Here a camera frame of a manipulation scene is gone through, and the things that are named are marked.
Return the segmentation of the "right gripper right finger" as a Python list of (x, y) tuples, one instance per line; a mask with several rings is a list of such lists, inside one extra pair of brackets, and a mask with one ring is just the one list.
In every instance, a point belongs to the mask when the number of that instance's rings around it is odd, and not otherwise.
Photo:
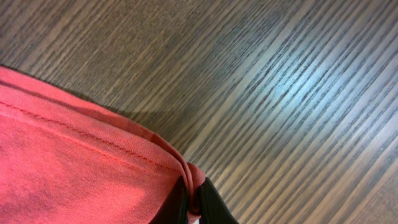
[(238, 224), (208, 177), (198, 188), (198, 196), (201, 211), (199, 224)]

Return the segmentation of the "red printed t-shirt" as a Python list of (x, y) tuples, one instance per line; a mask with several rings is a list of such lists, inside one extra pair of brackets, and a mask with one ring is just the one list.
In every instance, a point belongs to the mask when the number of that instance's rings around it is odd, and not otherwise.
[(178, 180), (200, 217), (204, 173), (158, 134), (1, 69), (1, 222), (149, 223)]

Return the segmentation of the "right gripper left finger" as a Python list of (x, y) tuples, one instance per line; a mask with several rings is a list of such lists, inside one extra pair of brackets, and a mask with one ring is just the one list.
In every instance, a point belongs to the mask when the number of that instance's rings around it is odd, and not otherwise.
[(188, 191), (182, 177), (173, 189), (150, 224), (188, 224)]

